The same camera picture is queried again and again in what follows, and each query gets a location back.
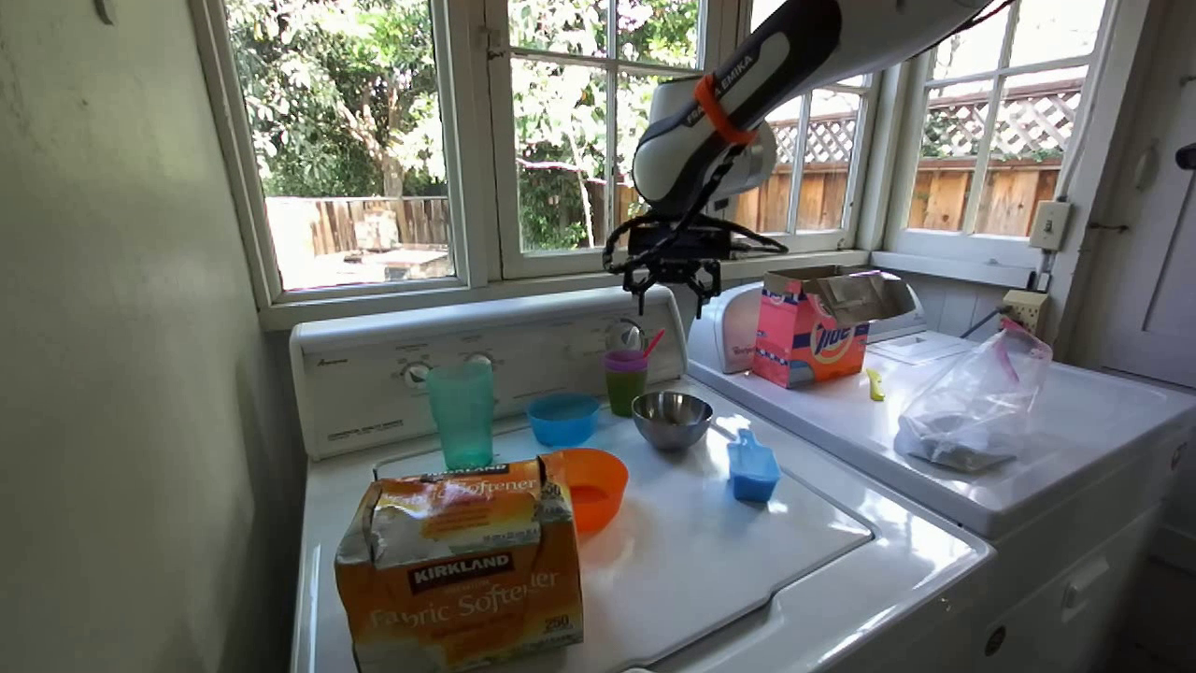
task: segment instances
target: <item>white wall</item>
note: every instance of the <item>white wall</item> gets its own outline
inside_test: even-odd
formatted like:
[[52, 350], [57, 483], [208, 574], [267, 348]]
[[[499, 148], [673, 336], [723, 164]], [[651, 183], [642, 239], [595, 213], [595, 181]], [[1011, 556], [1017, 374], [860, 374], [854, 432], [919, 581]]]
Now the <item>white wall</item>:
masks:
[[0, 2], [0, 670], [280, 670], [297, 440], [188, 2]]

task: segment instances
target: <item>laundry room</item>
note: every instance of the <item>laundry room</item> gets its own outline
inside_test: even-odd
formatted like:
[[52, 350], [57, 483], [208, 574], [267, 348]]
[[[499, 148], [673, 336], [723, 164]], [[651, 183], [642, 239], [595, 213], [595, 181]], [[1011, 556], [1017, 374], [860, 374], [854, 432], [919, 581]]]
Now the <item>laundry room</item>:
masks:
[[1196, 670], [1193, 37], [3, 0], [0, 670]]

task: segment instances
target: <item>teal plastic cup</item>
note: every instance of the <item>teal plastic cup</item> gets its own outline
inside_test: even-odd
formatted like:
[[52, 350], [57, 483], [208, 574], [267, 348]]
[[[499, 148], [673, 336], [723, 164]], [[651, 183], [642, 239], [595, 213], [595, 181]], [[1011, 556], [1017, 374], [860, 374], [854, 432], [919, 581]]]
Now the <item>teal plastic cup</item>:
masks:
[[447, 471], [493, 465], [493, 366], [469, 360], [422, 381]]

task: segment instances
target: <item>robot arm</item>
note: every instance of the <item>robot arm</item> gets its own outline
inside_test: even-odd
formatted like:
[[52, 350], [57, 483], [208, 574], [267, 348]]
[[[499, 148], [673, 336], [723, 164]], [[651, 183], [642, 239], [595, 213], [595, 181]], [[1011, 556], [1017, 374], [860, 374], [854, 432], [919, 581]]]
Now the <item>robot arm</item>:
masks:
[[1011, 0], [783, 0], [718, 72], [691, 83], [691, 96], [652, 103], [635, 146], [632, 181], [647, 218], [621, 224], [604, 244], [604, 268], [642, 296], [652, 281], [688, 284], [703, 298], [720, 290], [718, 262], [732, 235], [783, 249], [747, 227], [710, 220], [710, 205], [732, 159], [756, 143], [756, 126], [778, 103], [820, 83], [909, 61], [974, 21], [984, 6]]

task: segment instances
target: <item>blue bowl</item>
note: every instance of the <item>blue bowl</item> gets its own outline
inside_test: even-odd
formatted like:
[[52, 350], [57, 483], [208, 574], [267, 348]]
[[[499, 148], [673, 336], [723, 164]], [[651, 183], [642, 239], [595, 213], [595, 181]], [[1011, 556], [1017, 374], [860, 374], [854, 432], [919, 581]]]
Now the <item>blue bowl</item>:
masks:
[[549, 392], [525, 405], [531, 432], [543, 448], [581, 444], [597, 427], [597, 396]]

